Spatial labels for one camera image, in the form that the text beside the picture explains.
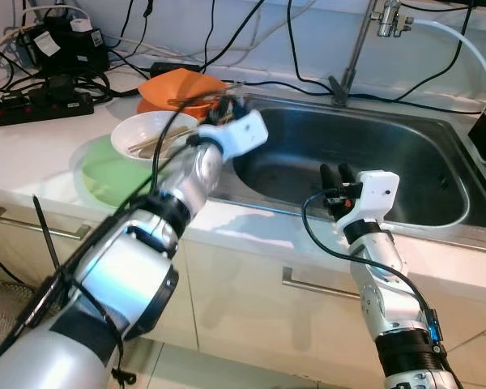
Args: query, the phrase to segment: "white countertop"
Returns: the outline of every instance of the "white countertop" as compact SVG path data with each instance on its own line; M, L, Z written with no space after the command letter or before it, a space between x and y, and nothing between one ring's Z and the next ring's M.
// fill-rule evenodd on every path
M300 99L290 92L280 95ZM135 114L138 102L138 97L114 100L97 106L93 115L0 127L0 200L31 207L35 194L47 212L102 220L113 209L83 189L80 162L87 143ZM351 106L444 119L458 129L462 139L475 122L473 117L399 105L353 101ZM344 250L343 238L335 239L332 224L314 220L313 229L326 237L323 241L328 246ZM347 263L322 253L309 240L297 216L209 201L185 238L272 256L294 254L300 261L348 269ZM486 301L486 253L410 237L396 236L395 241L407 261L409 276L416 281L440 282L458 296Z

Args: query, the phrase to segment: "green plate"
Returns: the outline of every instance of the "green plate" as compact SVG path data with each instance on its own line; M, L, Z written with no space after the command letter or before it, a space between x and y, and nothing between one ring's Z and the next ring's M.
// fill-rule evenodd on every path
M83 184L88 192L111 207L118 207L151 174L150 168L116 152L109 135L90 145L81 166Z

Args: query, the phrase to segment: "power strip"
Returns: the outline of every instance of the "power strip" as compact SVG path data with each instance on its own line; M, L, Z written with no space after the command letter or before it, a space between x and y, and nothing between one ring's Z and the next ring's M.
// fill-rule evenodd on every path
M90 93L75 93L72 100L65 102L50 101L39 96L13 96L9 100L2 96L0 101L0 126L39 122L43 120L70 118L94 113Z

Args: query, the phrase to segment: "white wall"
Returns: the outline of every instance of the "white wall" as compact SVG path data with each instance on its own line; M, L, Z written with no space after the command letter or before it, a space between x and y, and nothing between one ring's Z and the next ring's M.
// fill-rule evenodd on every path
M262 6L259 31L284 19L284 0L272 0ZM124 21L127 0L78 0L77 3L92 15L92 22L104 32L119 34ZM215 6L215 31L210 45L224 45L254 6L255 0L218 0ZM301 5L305 1L297 0ZM318 0L318 5L334 7L334 0ZM364 9L366 0L347 0L354 3L352 12ZM142 28L142 13L147 0L135 0L126 37L139 39ZM191 52L203 47L210 27L211 0L155 0L155 10L149 19L146 42L166 45L183 52ZM465 11L451 14L422 14L426 17L440 17L449 24L459 25ZM486 57L486 31L480 31L486 12L474 12L472 27L467 32ZM296 47L301 74L325 79L335 75L340 79L352 50L360 26L362 15L323 9L310 9L293 22ZM236 45L247 45L254 21L251 20ZM439 71L448 64L457 42L443 32L431 31L422 26L405 33L399 39L375 36L372 27L358 64L356 85L368 84L382 88L409 88L423 78ZM228 53L220 63L230 63L241 53ZM277 31L262 45L257 47L241 67L293 74L292 55L288 43L286 27ZM482 98L486 91L486 78L477 61L463 49L454 69L425 87L430 92Z

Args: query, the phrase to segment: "faucet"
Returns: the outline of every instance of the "faucet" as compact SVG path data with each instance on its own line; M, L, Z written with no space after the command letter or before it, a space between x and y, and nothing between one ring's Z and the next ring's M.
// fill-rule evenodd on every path
M329 77L331 89L334 93L333 105L337 107L345 107L347 105L349 92L356 74L356 64L364 46L371 20L379 21L378 36L394 36L398 38L403 31L411 30L410 24L412 24L414 19L399 14L399 0L386 0L383 5L383 12L375 12L376 5L377 0L369 0L358 37L356 38L355 47L353 48L349 65L343 73L342 81L339 83L332 75Z

